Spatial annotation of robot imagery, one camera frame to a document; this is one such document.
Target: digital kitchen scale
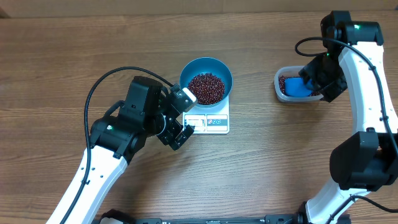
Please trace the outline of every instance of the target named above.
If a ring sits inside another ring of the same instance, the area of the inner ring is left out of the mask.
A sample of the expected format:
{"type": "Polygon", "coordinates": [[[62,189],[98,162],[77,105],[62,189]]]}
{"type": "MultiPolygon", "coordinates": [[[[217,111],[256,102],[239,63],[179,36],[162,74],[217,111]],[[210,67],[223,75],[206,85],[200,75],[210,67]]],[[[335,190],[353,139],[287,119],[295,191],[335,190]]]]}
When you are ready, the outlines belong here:
{"type": "Polygon", "coordinates": [[[212,107],[194,106],[182,114],[182,123],[195,126],[194,134],[228,134],[229,133],[229,96],[212,107]]]}

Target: bowl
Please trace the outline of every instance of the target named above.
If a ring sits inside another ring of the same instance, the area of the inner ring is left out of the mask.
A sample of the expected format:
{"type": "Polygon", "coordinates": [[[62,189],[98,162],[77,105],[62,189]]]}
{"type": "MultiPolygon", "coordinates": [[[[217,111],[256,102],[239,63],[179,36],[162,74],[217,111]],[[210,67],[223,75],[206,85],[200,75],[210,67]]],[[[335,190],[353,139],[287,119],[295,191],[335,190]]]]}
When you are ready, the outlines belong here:
{"type": "Polygon", "coordinates": [[[231,93],[232,86],[233,86],[233,78],[232,73],[229,68],[220,60],[211,58],[211,57],[202,57],[197,58],[190,63],[188,63],[181,72],[180,75],[180,86],[181,88],[187,87],[188,84],[191,82],[193,77],[199,74],[206,74],[212,73],[216,77],[220,78],[225,85],[225,92],[223,95],[223,99],[212,105],[200,105],[199,103],[197,106],[199,107],[213,107],[225,100],[225,98],[231,93]]]}
{"type": "Polygon", "coordinates": [[[304,97],[294,97],[294,96],[287,96],[282,93],[282,90],[279,88],[279,77],[284,76],[284,77],[297,77],[299,75],[299,71],[303,68],[304,66],[289,66],[289,67],[283,67],[279,69],[279,71],[275,74],[275,91],[276,91],[276,96],[278,97],[278,100],[283,103],[308,103],[308,102],[314,102],[314,101],[320,101],[323,98],[322,94],[319,94],[317,96],[304,96],[304,97]]]}

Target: blue bowl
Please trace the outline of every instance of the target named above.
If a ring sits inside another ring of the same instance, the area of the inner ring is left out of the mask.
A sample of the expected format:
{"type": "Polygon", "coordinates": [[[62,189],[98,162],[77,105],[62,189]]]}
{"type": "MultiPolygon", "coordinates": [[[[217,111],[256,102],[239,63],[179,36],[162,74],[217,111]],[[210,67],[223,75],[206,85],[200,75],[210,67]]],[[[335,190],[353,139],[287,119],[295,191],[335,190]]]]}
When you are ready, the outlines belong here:
{"type": "Polygon", "coordinates": [[[191,82],[193,77],[202,74],[202,73],[212,73],[213,75],[217,76],[221,79],[221,81],[225,84],[225,93],[223,99],[215,104],[212,105],[200,105],[197,104],[199,107],[212,107],[220,104],[225,98],[231,93],[232,86],[233,86],[233,78],[232,73],[228,69],[228,67],[220,60],[211,58],[211,57],[203,57],[197,58],[182,70],[180,75],[180,86],[181,88],[187,87],[188,84],[191,82]]]}

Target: beige wall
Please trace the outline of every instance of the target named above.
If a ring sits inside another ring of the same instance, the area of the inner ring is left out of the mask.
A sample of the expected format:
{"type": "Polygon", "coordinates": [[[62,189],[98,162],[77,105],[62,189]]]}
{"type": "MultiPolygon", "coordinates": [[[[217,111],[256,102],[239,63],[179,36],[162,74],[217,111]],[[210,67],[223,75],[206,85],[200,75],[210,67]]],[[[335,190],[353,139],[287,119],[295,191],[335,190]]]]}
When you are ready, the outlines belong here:
{"type": "Polygon", "coordinates": [[[397,5],[398,0],[0,0],[9,17],[392,10],[397,5]]]}

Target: wooden table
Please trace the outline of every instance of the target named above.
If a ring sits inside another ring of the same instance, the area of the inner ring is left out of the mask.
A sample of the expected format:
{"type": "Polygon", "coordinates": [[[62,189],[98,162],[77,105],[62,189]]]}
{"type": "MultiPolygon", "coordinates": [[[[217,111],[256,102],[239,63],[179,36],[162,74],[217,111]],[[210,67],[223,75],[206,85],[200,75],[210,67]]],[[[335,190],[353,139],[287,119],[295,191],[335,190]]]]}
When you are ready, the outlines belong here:
{"type": "MultiPolygon", "coordinates": [[[[80,163],[83,105],[105,72],[139,66],[178,82],[191,60],[210,56],[234,77],[228,135],[192,136],[174,152],[150,138],[115,183],[98,214],[134,217],[260,217],[292,213],[329,178],[330,152],[351,134],[346,91],[328,103],[277,101],[281,67],[305,65],[294,52],[320,35],[329,12],[113,16],[0,20],[0,223],[44,223],[80,163]]],[[[398,106],[398,13],[352,13],[378,21],[384,69],[398,106]]],[[[319,42],[302,50],[323,50],[319,42]]],[[[89,122],[123,100],[133,75],[120,72],[95,91],[89,122]]],[[[398,184],[369,198],[398,207],[398,184]]],[[[396,223],[398,216],[358,202],[354,223],[396,223]]]]}

